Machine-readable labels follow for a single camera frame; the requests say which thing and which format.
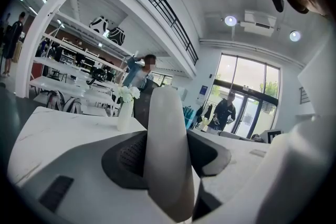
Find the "flower vase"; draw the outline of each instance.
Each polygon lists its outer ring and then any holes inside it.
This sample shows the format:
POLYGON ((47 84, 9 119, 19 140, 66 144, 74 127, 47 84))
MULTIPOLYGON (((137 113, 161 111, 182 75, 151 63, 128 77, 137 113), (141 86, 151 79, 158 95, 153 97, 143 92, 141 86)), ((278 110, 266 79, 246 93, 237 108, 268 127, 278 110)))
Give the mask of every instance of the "flower vase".
POLYGON ((132 116, 134 101, 123 103, 119 112, 117 129, 118 131, 124 131, 130 123, 132 116))

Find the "air conditioner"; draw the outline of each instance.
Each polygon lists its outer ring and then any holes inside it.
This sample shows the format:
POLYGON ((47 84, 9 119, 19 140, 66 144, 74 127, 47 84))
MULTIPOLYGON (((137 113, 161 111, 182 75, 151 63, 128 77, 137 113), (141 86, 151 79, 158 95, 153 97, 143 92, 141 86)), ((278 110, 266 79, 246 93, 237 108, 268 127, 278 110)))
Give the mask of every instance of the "air conditioner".
POLYGON ((270 37, 274 32, 277 18, 262 12, 253 10, 245 11, 245 21, 240 22, 245 32, 255 33, 270 37))

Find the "denim jacket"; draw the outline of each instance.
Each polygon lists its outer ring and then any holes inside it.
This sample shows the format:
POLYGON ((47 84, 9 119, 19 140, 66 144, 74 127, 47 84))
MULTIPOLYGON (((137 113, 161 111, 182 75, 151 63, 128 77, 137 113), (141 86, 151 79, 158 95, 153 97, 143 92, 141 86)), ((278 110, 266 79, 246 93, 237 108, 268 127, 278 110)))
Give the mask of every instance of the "denim jacket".
MULTIPOLYGON (((130 72, 127 75, 127 77, 125 78, 124 82, 122 83, 124 86, 129 87, 129 85, 132 83, 132 80, 134 79, 137 72, 142 68, 141 65, 136 63, 140 60, 141 60, 140 58, 131 57, 127 61, 127 65, 130 68, 130 72)), ((150 79, 150 80, 154 79, 154 76, 153 76, 152 72, 149 72, 146 76, 144 76, 140 88, 143 89, 146 86, 146 79, 150 79)))

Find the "white vase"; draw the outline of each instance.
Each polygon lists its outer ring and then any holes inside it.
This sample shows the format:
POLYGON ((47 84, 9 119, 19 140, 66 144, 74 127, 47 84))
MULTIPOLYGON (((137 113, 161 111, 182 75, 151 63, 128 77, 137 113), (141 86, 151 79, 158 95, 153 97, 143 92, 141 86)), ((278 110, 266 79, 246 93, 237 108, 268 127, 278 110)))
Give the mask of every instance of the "white vase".
POLYGON ((117 129, 118 131, 124 131, 130 123, 130 118, 132 116, 134 101, 122 104, 119 112, 117 129))

